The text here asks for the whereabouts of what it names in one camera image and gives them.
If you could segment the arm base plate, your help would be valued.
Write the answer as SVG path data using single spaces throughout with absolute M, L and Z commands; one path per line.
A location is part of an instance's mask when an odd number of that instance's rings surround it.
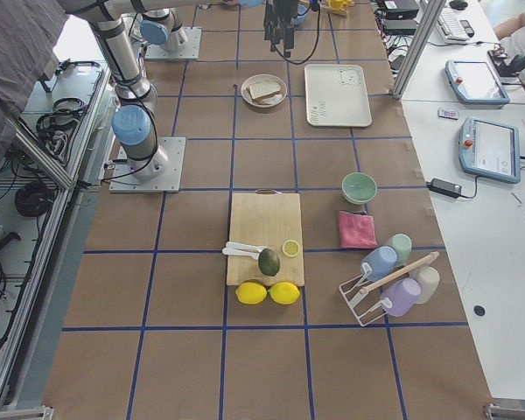
M 157 153 L 148 165 L 137 171 L 144 164 L 130 160 L 126 162 L 126 153 L 120 147 L 118 158 L 122 164 L 114 167 L 108 189 L 111 193 L 177 193 L 180 187 L 181 173 L 186 150 L 186 139 L 182 136 L 161 136 L 158 139 Z
M 163 44 L 148 44 L 145 59 L 196 60 L 199 57 L 201 35 L 200 27 L 181 27 L 177 31 L 166 31 Z

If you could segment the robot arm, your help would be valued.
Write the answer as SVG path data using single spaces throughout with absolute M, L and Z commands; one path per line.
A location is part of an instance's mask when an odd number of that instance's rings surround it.
M 176 53 L 189 44 L 187 29 L 176 8 L 146 11 L 141 14 L 140 36 L 149 45 Z
M 115 81 L 121 107 L 112 119 L 116 139 L 126 153 L 129 177 L 141 182 L 166 171 L 170 158 L 158 139 L 158 94 L 147 79 L 126 32 L 123 16 L 142 17 L 141 34 L 151 44 L 177 45 L 182 20 L 177 9 L 204 1 L 60 1 L 62 10 L 89 24 Z

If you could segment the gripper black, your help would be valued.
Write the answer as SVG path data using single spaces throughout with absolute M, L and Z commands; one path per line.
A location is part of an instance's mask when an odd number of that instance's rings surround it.
M 283 56 L 290 57 L 294 48 L 294 25 L 292 19 L 298 13 L 298 1 L 273 0 L 265 2 L 263 19 L 264 39 L 270 42 L 275 52 L 277 44 L 283 42 Z

